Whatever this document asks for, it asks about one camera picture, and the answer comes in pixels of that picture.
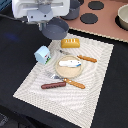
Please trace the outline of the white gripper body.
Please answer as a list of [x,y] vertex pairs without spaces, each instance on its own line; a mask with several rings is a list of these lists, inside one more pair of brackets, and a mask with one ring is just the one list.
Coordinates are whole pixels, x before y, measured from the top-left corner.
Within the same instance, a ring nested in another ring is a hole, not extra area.
[[27,17],[28,23],[43,23],[69,13],[70,0],[12,0],[16,19]]

